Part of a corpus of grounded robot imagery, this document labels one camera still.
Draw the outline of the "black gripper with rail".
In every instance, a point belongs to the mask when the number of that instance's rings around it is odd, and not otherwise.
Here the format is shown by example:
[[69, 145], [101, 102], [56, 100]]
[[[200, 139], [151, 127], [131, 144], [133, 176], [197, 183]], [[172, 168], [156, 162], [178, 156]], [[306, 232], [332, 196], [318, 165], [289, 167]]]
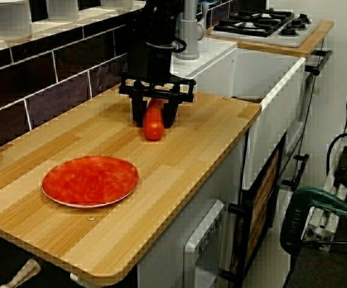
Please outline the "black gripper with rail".
[[194, 100], [195, 80], [170, 72], [172, 54], [182, 52], [187, 44], [174, 40], [168, 45], [156, 45], [144, 40], [133, 43], [128, 53], [128, 70], [122, 73], [119, 92], [131, 99], [132, 117], [136, 125], [143, 125], [148, 98], [168, 100], [162, 107], [164, 128], [173, 125], [179, 104]]

